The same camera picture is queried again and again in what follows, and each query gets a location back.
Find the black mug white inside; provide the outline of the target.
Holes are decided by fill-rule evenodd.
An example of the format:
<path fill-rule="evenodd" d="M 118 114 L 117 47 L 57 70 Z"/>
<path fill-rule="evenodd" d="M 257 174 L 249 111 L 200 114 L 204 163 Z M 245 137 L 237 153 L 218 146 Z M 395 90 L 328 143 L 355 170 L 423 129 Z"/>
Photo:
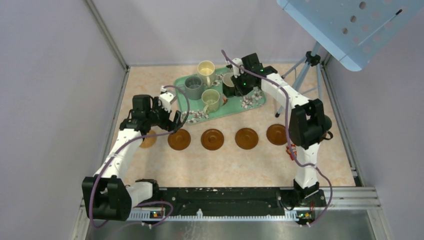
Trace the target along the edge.
<path fill-rule="evenodd" d="M 222 93 L 227 98 L 232 98 L 236 96 L 236 88 L 232 81 L 233 76 L 234 74 L 232 72 L 228 72 L 222 77 Z"/>

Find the dark brown wooden coaster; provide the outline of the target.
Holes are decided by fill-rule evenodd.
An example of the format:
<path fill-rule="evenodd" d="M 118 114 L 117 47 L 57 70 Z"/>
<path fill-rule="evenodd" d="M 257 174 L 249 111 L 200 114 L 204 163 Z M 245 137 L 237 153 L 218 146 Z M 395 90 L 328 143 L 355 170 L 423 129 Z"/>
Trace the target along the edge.
<path fill-rule="evenodd" d="M 172 133 L 167 139 L 168 145 L 176 151 L 186 149 L 191 143 L 191 135 L 185 129 L 179 129 L 176 133 Z"/>
<path fill-rule="evenodd" d="M 244 150 L 251 150 L 257 146 L 259 136 L 252 128 L 241 128 L 235 134 L 235 142 L 238 147 Z"/>
<path fill-rule="evenodd" d="M 216 151 L 220 149 L 224 142 L 225 138 L 223 133 L 215 128 L 207 129 L 200 137 L 202 146 L 210 151 Z"/>
<path fill-rule="evenodd" d="M 276 146 L 283 146 L 287 141 L 286 128 L 282 124 L 272 124 L 266 131 L 266 137 L 270 143 Z"/>

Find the light tan wooden coaster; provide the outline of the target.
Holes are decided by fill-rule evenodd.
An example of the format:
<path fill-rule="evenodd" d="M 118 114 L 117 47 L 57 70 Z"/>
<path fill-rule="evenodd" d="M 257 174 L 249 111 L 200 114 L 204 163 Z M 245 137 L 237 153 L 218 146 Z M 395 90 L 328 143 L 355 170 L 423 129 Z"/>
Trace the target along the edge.
<path fill-rule="evenodd" d="M 157 141 L 156 132 L 153 129 L 147 133 L 147 136 L 148 137 L 144 138 L 143 142 L 139 145 L 139 147 L 142 149 L 148 149 L 152 147 Z"/>

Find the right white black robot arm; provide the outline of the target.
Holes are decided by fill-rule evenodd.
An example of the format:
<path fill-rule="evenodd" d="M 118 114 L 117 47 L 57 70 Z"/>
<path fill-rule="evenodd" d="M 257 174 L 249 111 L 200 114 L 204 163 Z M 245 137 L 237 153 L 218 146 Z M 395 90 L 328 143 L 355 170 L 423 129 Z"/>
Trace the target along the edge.
<path fill-rule="evenodd" d="M 231 80 L 236 91 L 245 95 L 248 90 L 258 88 L 284 107 L 289 153 L 298 165 L 293 182 L 293 200 L 299 206 L 307 206 L 319 191 L 316 167 L 318 151 L 321 141 L 332 127 L 331 119 L 324 113 L 323 102 L 299 93 L 275 68 L 264 67 L 256 53 L 225 59 L 227 67 L 233 71 Z"/>

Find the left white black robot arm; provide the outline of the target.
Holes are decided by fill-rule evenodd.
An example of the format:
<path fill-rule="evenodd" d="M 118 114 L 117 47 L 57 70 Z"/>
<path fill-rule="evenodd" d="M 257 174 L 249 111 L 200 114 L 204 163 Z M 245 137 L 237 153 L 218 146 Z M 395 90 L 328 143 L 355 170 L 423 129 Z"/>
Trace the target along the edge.
<path fill-rule="evenodd" d="M 126 186 L 124 179 L 135 152 L 150 137 L 152 127 L 159 127 L 166 135 L 182 126 L 181 112 L 170 119 L 175 94 L 162 92 L 152 97 L 135 95 L 132 109 L 119 125 L 113 147 L 93 176 L 83 179 L 81 187 L 87 217 L 91 220 L 125 221 L 132 208 L 141 202 L 154 207 L 160 202 L 160 193 L 154 180 L 138 180 Z"/>

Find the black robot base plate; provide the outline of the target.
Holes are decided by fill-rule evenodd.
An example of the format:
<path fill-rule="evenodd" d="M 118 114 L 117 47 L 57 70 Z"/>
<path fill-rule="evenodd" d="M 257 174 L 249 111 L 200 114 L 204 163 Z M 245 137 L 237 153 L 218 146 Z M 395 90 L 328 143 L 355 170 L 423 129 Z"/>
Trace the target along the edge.
<path fill-rule="evenodd" d="M 323 190 L 303 195 L 292 187 L 168 187 L 157 188 L 152 198 L 137 204 L 154 207 L 172 217 L 283 216 L 296 208 L 325 207 Z"/>

